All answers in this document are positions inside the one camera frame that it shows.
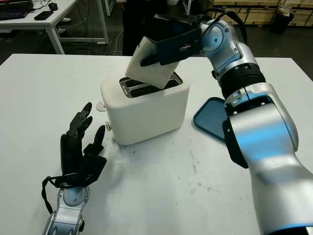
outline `computer mouse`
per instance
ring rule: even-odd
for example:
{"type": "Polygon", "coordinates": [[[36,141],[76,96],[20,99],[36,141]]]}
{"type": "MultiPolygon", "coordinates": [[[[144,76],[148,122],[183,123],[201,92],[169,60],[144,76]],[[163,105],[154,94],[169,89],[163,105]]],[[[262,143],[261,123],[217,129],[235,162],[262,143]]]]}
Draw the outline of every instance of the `computer mouse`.
{"type": "Polygon", "coordinates": [[[57,5],[56,3],[54,3],[54,2],[49,3],[48,6],[49,6],[49,8],[50,8],[51,11],[56,11],[56,10],[58,10],[58,5],[57,5]]]}

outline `table surface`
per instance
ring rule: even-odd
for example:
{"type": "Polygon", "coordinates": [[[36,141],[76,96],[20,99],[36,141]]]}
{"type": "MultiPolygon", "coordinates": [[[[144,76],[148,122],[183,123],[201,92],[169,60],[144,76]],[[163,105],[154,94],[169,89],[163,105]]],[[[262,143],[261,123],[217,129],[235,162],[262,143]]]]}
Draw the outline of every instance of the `table surface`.
{"type": "MultiPolygon", "coordinates": [[[[130,57],[13,54],[0,66],[0,234],[41,234],[48,212],[41,182],[60,175],[60,136],[77,111],[93,103],[83,146],[108,120],[98,112],[100,83],[124,76],[130,57]]],[[[297,125],[300,161],[313,170],[313,83],[290,58],[257,58],[267,81],[297,125]]],[[[178,130],[130,146],[107,132],[108,159],[83,216],[90,235],[255,235],[258,226],[248,170],[226,146],[195,129],[192,118],[221,97],[206,58],[182,61],[176,72],[191,83],[178,130]]],[[[56,208],[57,189],[47,187],[56,208]]]]}
{"type": "MultiPolygon", "coordinates": [[[[36,21],[34,17],[39,15],[43,11],[50,11],[49,6],[45,6],[42,9],[36,10],[34,12],[30,12],[25,18],[21,19],[14,19],[14,20],[6,20],[0,21],[1,26],[34,26],[34,25],[52,25],[57,23],[60,19],[60,15],[64,12],[67,12],[78,0],[52,0],[50,2],[55,2],[58,4],[58,10],[54,11],[51,16],[49,16],[44,21],[36,21]]],[[[46,0],[38,1],[36,0],[34,3],[33,8],[39,8],[43,5],[47,4],[46,0]]]]}

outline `black pants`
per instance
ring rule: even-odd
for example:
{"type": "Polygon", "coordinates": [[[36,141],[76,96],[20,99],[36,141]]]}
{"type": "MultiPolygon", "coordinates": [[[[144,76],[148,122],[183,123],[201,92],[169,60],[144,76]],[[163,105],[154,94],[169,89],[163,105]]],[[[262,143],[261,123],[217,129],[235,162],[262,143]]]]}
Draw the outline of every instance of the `black pants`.
{"type": "Polygon", "coordinates": [[[123,55],[132,56],[143,37],[143,22],[166,12],[166,0],[127,0],[123,12],[123,55]]]}

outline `robotic arm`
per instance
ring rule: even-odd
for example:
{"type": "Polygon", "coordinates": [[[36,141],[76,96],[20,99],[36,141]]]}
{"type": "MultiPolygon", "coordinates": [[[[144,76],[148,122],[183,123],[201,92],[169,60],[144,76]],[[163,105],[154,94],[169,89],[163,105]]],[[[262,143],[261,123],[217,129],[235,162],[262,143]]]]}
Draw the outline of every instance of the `robotic arm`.
{"type": "Polygon", "coordinates": [[[98,156],[103,150],[105,126],[98,129],[94,143],[87,145],[83,155],[82,138],[92,122],[92,117],[88,117],[90,111],[91,103],[88,103],[75,115],[66,134],[61,136],[62,176],[48,176],[43,181],[42,197],[51,214],[43,235],[78,235],[84,229],[82,211],[89,200],[88,185],[98,179],[107,162],[105,158],[98,156]],[[45,192],[48,182],[60,188],[55,211],[45,192]]]}
{"type": "Polygon", "coordinates": [[[199,52],[210,60],[225,98],[225,143],[232,161],[249,168],[261,234],[313,235],[313,175],[297,159],[295,124],[249,47],[223,20],[155,20],[166,25],[161,27],[164,36],[147,33],[157,54],[141,66],[166,65],[199,52]]]}

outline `floor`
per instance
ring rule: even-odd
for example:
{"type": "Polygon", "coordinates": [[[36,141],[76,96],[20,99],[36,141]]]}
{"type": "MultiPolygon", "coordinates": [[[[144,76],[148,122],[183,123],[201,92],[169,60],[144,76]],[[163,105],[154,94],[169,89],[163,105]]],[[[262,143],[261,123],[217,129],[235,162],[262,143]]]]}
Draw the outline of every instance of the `floor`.
{"type": "MultiPolygon", "coordinates": [[[[98,18],[98,10],[93,0],[90,1],[90,17],[88,24],[89,36],[102,36],[101,24],[98,18]]],[[[88,2],[82,0],[79,2],[79,8],[82,17],[87,16],[88,2]]],[[[178,7],[169,8],[170,12],[179,12],[182,9],[178,7]]],[[[122,50],[122,37],[120,34],[122,26],[122,8],[116,4],[112,15],[106,16],[106,25],[111,45],[106,48],[105,45],[93,44],[73,44],[62,43],[66,54],[90,54],[90,55],[120,55],[122,50]]],[[[72,22],[70,25],[81,22],[78,14],[78,8],[75,7],[68,15],[72,22]]],[[[67,27],[72,36],[84,36],[85,28],[83,24],[74,27],[67,27]]],[[[270,32],[268,27],[248,26],[248,44],[256,57],[291,57],[302,70],[313,80],[313,28],[289,27],[284,34],[276,35],[270,32]]],[[[54,49],[45,34],[45,32],[35,32],[25,30],[15,32],[15,36],[1,38],[0,35],[0,64],[3,63],[12,53],[51,53],[54,49]]]]}

